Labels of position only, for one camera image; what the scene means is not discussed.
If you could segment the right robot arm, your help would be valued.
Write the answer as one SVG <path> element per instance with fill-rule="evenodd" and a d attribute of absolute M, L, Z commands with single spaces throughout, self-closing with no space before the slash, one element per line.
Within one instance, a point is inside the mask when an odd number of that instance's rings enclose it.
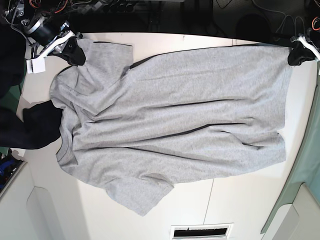
<path fill-rule="evenodd" d="M 26 60 L 29 74 L 45 72 L 48 56 L 59 57 L 71 66 L 84 65 L 86 56 L 78 45 L 83 35 L 73 31 L 70 23 L 58 16 L 67 5 L 67 0 L 45 5 L 40 0 L 7 1 L 4 19 L 30 46 L 30 58 Z"/>

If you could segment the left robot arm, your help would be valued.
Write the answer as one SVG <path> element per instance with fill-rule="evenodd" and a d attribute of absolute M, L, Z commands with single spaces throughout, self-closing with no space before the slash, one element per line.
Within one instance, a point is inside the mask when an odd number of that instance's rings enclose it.
<path fill-rule="evenodd" d="M 316 16 L 306 34 L 299 33 L 290 38 L 292 49 L 287 57 L 290 66 L 300 66 L 303 62 L 320 61 L 320 17 Z"/>

